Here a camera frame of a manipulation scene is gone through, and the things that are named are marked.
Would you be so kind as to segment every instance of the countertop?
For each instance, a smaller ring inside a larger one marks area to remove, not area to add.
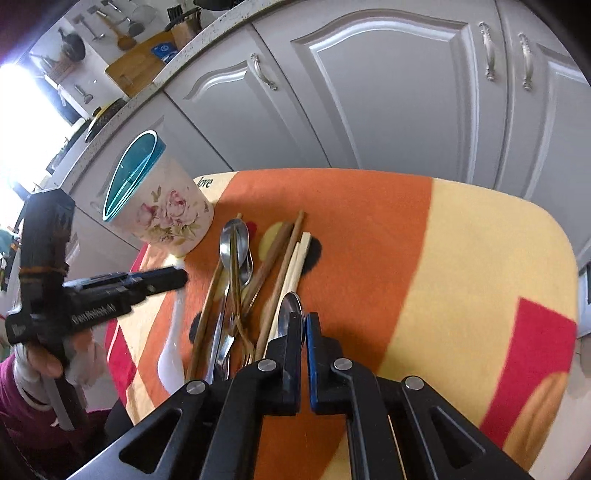
[[[117,114],[102,128],[92,142],[81,153],[72,165],[63,181],[56,185],[66,193],[71,193],[76,183],[90,166],[95,156],[109,141],[111,136],[148,100],[158,93],[177,73],[187,66],[197,55],[213,43],[236,28],[248,23],[267,11],[294,0],[245,0],[232,8],[217,20],[208,25],[202,32],[183,48],[175,58],[158,74],[150,85],[134,96]]]

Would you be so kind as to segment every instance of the pink rose print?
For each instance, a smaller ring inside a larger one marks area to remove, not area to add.
[[[137,211],[135,221],[143,227],[148,228],[152,224],[152,220],[156,216],[158,207],[156,205],[150,206],[142,203],[142,206]]]
[[[143,203],[136,213],[136,221],[146,229],[150,242],[181,245],[194,240],[201,228],[198,202],[190,204],[178,190],[162,194],[161,186],[151,193],[154,205]]]
[[[163,215],[160,218],[160,225],[163,228],[169,226],[189,225],[197,218],[197,212],[187,204],[187,200],[176,190],[171,190],[166,197],[163,207]]]

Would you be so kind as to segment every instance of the person's hand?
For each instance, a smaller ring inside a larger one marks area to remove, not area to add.
[[[92,330],[84,330],[70,339],[74,350],[78,353],[88,352],[92,340]],[[63,373],[61,362],[38,343],[28,343],[25,346],[29,365],[41,375],[60,378]]]
[[[85,330],[72,336],[75,356],[66,369],[66,380],[74,386],[91,387],[106,371],[105,350]],[[38,343],[19,344],[15,348],[14,380],[23,399],[37,410],[51,408],[41,376],[60,378],[61,362]]]

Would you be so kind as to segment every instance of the silver handle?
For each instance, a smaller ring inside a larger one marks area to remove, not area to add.
[[[256,53],[253,53],[251,55],[251,60],[252,60],[252,65],[255,70],[255,75],[257,77],[259,77],[259,80],[266,83],[271,90],[273,90],[273,91],[277,90],[277,85],[275,85],[275,83],[273,83],[267,77],[265,77],[265,74],[262,72],[261,61],[259,60],[259,57]]]
[[[112,6],[115,9],[116,12],[119,12],[119,15],[121,15],[125,20],[127,20],[129,23],[131,23],[131,19],[127,15],[125,15],[121,11],[121,9],[117,5],[115,5],[111,0],[106,0],[106,2],[101,2],[101,3],[103,5],[107,5],[108,4],[108,5]]]
[[[486,79],[490,80],[491,82],[494,82],[496,78],[495,44],[492,42],[491,39],[491,29],[484,22],[480,22],[478,26],[480,27],[480,33],[482,34],[482,42],[484,43],[484,48],[486,49]]]
[[[519,41],[521,42],[521,50],[523,51],[523,60],[525,62],[525,73],[523,75],[523,88],[528,92],[531,92],[531,76],[534,74],[534,57],[530,48],[530,41],[525,34],[520,33],[518,35]]]
[[[222,339],[222,325],[223,318],[226,313],[226,303],[228,302],[228,294],[230,293],[230,284],[226,287],[224,292],[222,306],[220,308],[219,315],[217,316],[216,329],[213,332],[212,349],[209,352],[209,363],[207,364],[207,373],[205,373],[205,380],[209,385],[213,383],[213,371],[216,366],[217,350],[220,346],[220,340]]]

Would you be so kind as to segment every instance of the pink sleeve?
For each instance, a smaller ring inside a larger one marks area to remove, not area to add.
[[[14,354],[0,364],[0,420],[13,441],[32,449],[44,450],[65,443],[80,444],[101,429],[109,410],[89,414],[89,423],[75,432],[64,432],[56,422],[53,410],[39,411],[21,397],[14,381]]]

